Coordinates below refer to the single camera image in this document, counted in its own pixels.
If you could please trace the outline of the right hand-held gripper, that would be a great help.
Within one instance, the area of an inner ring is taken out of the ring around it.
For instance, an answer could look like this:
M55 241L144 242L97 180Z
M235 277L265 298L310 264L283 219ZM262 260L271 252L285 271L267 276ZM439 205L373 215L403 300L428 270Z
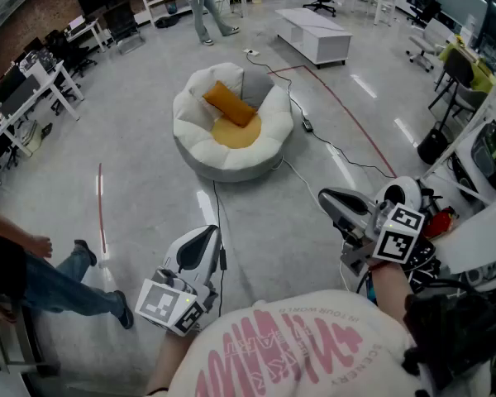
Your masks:
M341 232L341 262L354 275L369 263L407 263L425 219L401 203L376 203L350 189L322 189L318 202Z

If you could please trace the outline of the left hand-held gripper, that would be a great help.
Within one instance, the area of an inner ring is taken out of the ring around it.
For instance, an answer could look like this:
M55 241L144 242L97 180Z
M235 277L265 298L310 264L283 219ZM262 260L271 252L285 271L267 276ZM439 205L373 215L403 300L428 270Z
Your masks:
M144 280L135 313L186 336L218 297L212 275L219 266L223 266L219 226L205 225L185 233L170 245L153 276Z

